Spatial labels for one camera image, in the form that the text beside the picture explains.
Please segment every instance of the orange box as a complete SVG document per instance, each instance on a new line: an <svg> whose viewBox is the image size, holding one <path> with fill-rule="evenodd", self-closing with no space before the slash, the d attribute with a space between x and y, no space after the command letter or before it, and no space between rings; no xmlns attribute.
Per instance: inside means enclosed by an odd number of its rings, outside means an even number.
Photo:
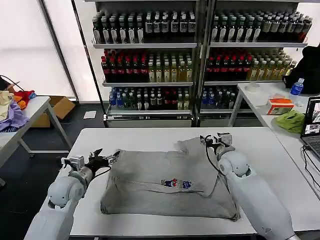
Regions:
<svg viewBox="0 0 320 240"><path fill-rule="evenodd" d="M267 102L268 115L281 115L289 112L295 105L287 98L269 98Z"/></svg>

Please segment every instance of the green cloth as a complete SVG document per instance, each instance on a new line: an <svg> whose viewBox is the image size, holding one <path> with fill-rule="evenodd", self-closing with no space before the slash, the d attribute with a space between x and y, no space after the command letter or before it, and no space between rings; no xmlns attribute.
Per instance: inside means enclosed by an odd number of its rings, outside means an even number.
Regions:
<svg viewBox="0 0 320 240"><path fill-rule="evenodd" d="M275 118L275 123L289 131L290 133L300 134L305 122L305 114L296 110L291 110Z"/></svg>

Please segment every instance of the purple clothing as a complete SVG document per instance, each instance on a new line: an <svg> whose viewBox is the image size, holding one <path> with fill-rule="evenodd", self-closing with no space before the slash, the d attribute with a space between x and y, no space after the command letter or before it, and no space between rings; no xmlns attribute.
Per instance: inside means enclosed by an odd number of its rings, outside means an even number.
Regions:
<svg viewBox="0 0 320 240"><path fill-rule="evenodd" d="M14 100L11 101L9 110L8 110L8 117L5 120L0 121L0 131L7 128L7 127L15 127L21 128L29 121L24 113L21 111L18 103Z"/></svg>

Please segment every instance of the table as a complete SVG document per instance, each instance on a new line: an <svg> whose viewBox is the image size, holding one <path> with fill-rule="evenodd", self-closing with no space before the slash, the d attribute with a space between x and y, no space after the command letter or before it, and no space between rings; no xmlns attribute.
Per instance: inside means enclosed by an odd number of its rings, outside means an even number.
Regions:
<svg viewBox="0 0 320 240"><path fill-rule="evenodd" d="M22 136L27 132L31 125L44 113L46 112L50 118L50 121L54 127L58 130L63 142L67 145L68 149L72 148L67 134L62 128L59 120L52 107L49 104L50 97L48 96L37 96L31 99L27 107L23 110L25 116L29 118L29 121L16 132L0 132L0 167L8 160L8 158L14 153L19 145L21 145L29 154L38 153L68 153L69 151L50 151L42 150L36 151L31 150L27 144L22 140ZM0 186L3 186L5 182L0 178Z"/></svg>
<svg viewBox="0 0 320 240"><path fill-rule="evenodd" d="M255 113L256 117L259 119L261 124L264 127L270 128L282 146L285 148L287 153L290 155L296 166L299 168L309 185L314 190L314 193L320 199L320 189L315 186L311 176L305 171L305 160L302 155L301 148L304 145L304 142L300 139L300 134L290 133L285 129L279 127L275 123L275 118L277 115L267 115L266 109L264 107L259 107L265 105L267 103L268 97L274 94L282 94L284 96L288 96L290 89L285 87L283 82L273 82L273 83L259 83L259 90L257 92L250 92L246 90L246 86L248 83L239 83L237 85L239 89L239 93L237 99L235 101L235 106L232 111L229 120L229 126L233 126L237 113L240 108L240 104L242 99L244 99L247 104L250 106L252 111ZM305 113L309 97L315 97L316 95L306 95L302 94L299 96L299 102L303 104L301 107L294 106L293 109ZM318 168L320 168L319 158L313 152L308 152L312 161L316 164ZM315 180L320 183L320 173L315 169L315 167L311 166L311 162L308 162L308 169L312 173Z"/></svg>
<svg viewBox="0 0 320 240"><path fill-rule="evenodd" d="M267 127L223 128L86 128L75 141L70 156L84 156L103 148L101 155L115 149L129 151L173 151L174 143L199 135L232 133L233 145L247 155L250 165L270 185L292 217L295 231L320 229L320 202L276 136ZM57 178L67 176L70 166L61 169ZM173 217L143 214L102 214L100 200L108 173L90 183L85 197L74 212L71 236L188 236L255 234L241 210L241 219L232 222L221 218Z"/></svg>

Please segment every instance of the laptop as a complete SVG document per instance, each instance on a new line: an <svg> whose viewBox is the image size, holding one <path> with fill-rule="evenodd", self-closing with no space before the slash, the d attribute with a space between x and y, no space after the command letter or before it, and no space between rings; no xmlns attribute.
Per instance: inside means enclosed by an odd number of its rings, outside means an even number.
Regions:
<svg viewBox="0 0 320 240"><path fill-rule="evenodd" d="M300 137L320 158L320 96L309 97Z"/></svg>

